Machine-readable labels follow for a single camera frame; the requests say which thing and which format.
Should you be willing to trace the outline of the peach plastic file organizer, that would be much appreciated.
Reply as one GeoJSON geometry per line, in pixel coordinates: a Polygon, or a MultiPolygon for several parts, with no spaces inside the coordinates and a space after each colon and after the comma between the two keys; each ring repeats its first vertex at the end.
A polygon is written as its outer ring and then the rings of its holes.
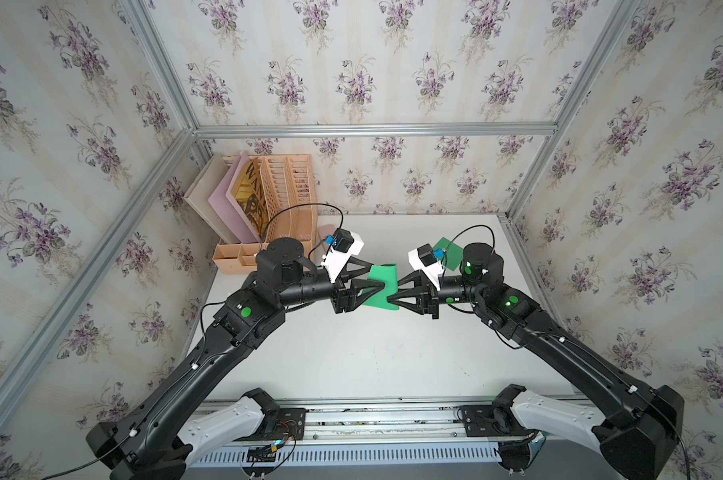
{"type": "Polygon", "coordinates": [[[257,155],[269,220],[261,240],[228,244],[220,240],[213,262],[223,274],[255,270],[255,256],[277,238],[291,237],[305,251],[317,242],[317,202],[312,162],[308,155],[257,155]]]}

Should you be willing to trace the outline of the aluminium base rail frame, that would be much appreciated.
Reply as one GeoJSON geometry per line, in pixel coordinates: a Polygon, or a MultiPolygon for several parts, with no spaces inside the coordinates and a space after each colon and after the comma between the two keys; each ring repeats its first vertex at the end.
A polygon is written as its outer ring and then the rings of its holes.
{"type": "Polygon", "coordinates": [[[248,459],[260,441],[234,440],[193,463],[196,470],[493,464],[509,479],[541,473],[555,479],[617,479],[593,450],[551,433],[535,438],[470,438],[457,419],[463,405],[487,398],[281,400],[304,408],[303,440],[291,440],[271,462],[248,459]]]}

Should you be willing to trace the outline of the yellow black patterned book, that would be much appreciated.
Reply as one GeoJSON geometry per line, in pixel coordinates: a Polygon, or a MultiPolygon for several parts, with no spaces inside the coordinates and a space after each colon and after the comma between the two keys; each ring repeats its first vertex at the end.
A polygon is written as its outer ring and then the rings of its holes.
{"type": "Polygon", "coordinates": [[[231,204],[241,211],[255,240],[259,241],[269,220],[259,159],[243,153],[238,160],[227,194],[231,204]]]}

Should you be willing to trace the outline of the pink folder board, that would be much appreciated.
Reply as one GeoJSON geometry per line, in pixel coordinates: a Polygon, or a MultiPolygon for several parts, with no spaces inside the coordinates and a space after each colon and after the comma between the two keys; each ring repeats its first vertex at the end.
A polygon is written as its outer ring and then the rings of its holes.
{"type": "Polygon", "coordinates": [[[216,232],[228,244],[258,241],[255,226],[231,192],[235,182],[243,178],[245,168],[250,163],[248,154],[240,152],[233,156],[216,156],[216,159],[222,170],[213,182],[211,194],[207,195],[207,203],[218,219],[216,232]]]}

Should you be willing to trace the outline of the green square paper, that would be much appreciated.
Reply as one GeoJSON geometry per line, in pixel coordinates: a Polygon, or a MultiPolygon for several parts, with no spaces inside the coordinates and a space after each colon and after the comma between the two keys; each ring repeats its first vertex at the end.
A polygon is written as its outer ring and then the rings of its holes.
{"type": "Polygon", "coordinates": [[[452,242],[443,237],[433,245],[433,250],[442,251],[445,254],[445,256],[441,257],[441,261],[445,264],[446,270],[459,270],[459,265],[463,261],[463,248],[457,242],[452,242]]]}
{"type": "Polygon", "coordinates": [[[397,281],[399,281],[397,279],[397,264],[373,265],[371,271],[369,271],[369,275],[367,275],[367,279],[381,282],[383,289],[365,301],[365,303],[363,303],[365,307],[389,311],[399,310],[399,306],[391,304],[389,300],[387,300],[387,297],[397,293],[397,289],[399,289],[397,287],[397,281]]]}

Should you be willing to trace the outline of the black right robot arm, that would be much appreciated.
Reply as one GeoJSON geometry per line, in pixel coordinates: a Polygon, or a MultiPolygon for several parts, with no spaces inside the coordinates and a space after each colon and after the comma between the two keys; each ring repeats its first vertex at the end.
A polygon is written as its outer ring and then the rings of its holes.
{"type": "Polygon", "coordinates": [[[591,402],[577,407],[511,384],[481,409],[461,411],[469,435],[521,436],[509,448],[509,471],[545,434],[585,446],[625,479],[657,479],[683,444],[683,398],[667,385],[653,388],[610,364],[553,320],[531,296],[505,283],[505,262],[492,243],[461,249],[457,274],[445,273],[453,254],[425,244],[409,253],[411,274],[399,279],[389,303],[439,318],[441,306],[467,304],[502,344],[527,350],[561,374],[591,402]]]}

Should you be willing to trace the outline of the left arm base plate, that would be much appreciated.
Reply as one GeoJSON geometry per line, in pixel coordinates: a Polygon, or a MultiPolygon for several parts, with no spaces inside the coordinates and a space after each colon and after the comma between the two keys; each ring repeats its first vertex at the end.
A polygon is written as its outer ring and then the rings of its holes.
{"type": "Polygon", "coordinates": [[[306,414],[304,408],[280,408],[277,414],[265,416],[259,428],[242,441],[303,440],[306,414]]]}

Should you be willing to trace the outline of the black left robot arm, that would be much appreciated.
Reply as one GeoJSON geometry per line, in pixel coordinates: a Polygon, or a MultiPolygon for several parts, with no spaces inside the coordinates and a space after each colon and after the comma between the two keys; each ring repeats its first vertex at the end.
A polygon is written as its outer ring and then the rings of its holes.
{"type": "Polygon", "coordinates": [[[256,269],[241,288],[217,303],[213,320],[195,348],[165,382],[117,422],[87,433],[95,462],[112,479],[179,479],[188,458],[209,444],[180,434],[207,395],[254,350],[287,314],[330,301],[335,313],[353,312],[385,286],[365,279],[371,264],[358,259],[363,240],[343,227],[325,239],[328,250],[314,264],[291,237],[271,241],[255,257],[256,269]]]}

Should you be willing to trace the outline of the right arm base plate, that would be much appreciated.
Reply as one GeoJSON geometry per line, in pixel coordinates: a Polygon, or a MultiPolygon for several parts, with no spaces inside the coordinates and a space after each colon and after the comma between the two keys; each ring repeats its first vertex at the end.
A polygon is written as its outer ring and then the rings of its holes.
{"type": "Polygon", "coordinates": [[[504,407],[463,405],[457,408],[457,419],[470,438],[533,439],[539,434],[537,430],[523,427],[511,410],[504,407]]]}

